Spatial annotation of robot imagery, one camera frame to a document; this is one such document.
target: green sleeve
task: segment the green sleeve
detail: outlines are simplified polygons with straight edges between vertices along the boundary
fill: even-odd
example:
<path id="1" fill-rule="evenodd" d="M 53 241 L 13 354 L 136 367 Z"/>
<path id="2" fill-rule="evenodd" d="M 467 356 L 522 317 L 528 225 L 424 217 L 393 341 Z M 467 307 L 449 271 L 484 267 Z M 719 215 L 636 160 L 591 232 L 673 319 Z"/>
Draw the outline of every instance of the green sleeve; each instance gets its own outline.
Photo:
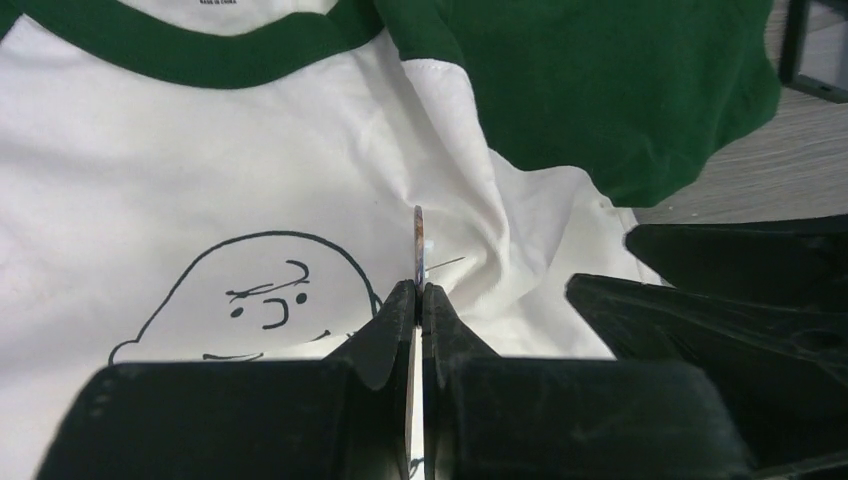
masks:
<path id="1" fill-rule="evenodd" d="M 0 40 L 12 29 L 21 12 L 6 0 L 0 0 Z"/>
<path id="2" fill-rule="evenodd" d="M 429 30 L 421 20 L 434 15 L 390 8 L 434 3 Z M 402 59 L 462 63 L 494 150 L 521 170 L 580 167 L 618 206 L 653 206 L 692 183 L 713 153 L 769 121 L 780 96 L 763 40 L 772 0 L 378 8 Z"/>

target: green fabric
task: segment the green fabric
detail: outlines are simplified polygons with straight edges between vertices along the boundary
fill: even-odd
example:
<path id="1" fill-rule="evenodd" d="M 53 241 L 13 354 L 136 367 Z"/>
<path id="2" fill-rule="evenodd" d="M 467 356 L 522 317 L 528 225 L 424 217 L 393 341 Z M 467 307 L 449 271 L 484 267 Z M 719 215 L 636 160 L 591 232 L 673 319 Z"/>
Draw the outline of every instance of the green fabric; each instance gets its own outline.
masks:
<path id="1" fill-rule="evenodd" d="M 339 0 L 327 15 L 295 13 L 232 37 L 181 29 L 118 0 L 10 1 L 57 36 L 107 62 L 205 88 L 262 85 L 358 48 L 383 29 L 372 0 Z"/>
<path id="2" fill-rule="evenodd" d="M 6 33 L 20 16 L 20 10 L 0 0 L 0 40 L 6 36 Z"/>
<path id="3" fill-rule="evenodd" d="M 381 3 L 390 2 L 378 7 L 402 58 L 457 58 L 449 48 L 417 55 L 408 32 L 421 26 L 390 23 L 403 18 Z M 522 170 L 580 167 L 616 205 L 650 207 L 774 116 L 780 83 L 763 43 L 771 7 L 448 0 L 440 10 L 494 150 Z M 442 25 L 432 30 L 444 35 Z"/>
<path id="4" fill-rule="evenodd" d="M 339 0 L 326 16 L 236 37 L 118 0 L 11 1 L 111 63 L 208 88 L 270 82 L 385 24 L 401 59 L 466 69 L 487 141 L 514 166 L 580 167 L 619 206 L 652 206 L 693 182 L 771 119 L 780 95 L 763 45 L 771 0 Z"/>

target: green collar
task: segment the green collar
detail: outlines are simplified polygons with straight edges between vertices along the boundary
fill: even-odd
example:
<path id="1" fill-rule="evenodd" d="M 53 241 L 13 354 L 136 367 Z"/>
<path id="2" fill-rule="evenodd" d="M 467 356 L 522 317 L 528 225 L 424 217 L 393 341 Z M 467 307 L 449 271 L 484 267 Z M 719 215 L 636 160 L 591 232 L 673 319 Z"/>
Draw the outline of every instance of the green collar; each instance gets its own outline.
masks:
<path id="1" fill-rule="evenodd" d="M 204 88 L 246 88 L 358 48 L 383 28 L 373 0 L 339 0 L 224 37 L 162 22 L 117 0 L 11 0 L 55 35 L 148 77 Z"/>

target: cartoon face print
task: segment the cartoon face print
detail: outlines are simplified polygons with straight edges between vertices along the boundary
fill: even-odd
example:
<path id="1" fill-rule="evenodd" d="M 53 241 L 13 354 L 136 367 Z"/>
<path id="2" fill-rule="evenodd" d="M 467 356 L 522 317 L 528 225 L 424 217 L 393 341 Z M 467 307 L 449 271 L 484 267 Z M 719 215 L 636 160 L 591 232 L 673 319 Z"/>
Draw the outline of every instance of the cartoon face print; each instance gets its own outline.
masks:
<path id="1" fill-rule="evenodd" d="M 247 235 L 195 259 L 109 362 L 271 358 L 356 330 L 379 306 L 364 271 L 341 247 L 301 232 Z"/>

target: raglan t-shirt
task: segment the raglan t-shirt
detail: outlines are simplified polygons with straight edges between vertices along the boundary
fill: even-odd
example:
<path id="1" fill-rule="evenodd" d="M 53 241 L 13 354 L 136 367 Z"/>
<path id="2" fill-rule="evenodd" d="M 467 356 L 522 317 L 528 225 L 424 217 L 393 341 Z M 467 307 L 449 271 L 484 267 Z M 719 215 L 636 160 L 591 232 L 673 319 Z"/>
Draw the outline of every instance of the raglan t-shirt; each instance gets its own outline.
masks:
<path id="1" fill-rule="evenodd" d="M 412 277 L 415 205 L 495 350 L 610 356 L 563 291 L 657 281 L 632 212 L 493 148 L 446 6 L 388 3 L 0 3 L 0 478 L 108 364 L 331 351 Z"/>

